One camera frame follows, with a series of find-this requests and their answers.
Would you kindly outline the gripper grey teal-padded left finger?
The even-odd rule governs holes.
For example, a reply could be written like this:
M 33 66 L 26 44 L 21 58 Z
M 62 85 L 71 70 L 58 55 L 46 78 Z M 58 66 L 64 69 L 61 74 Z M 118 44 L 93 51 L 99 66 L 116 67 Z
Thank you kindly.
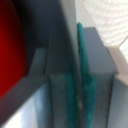
M 34 94 L 39 128 L 67 128 L 66 75 L 51 74 L 48 82 Z

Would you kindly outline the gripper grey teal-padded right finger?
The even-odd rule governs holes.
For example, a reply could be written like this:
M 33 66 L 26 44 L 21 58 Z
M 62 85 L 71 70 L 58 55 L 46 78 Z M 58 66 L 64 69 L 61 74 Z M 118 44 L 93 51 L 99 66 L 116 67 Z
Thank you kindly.
M 117 68 L 94 27 L 77 24 L 85 128 L 107 128 L 113 78 Z

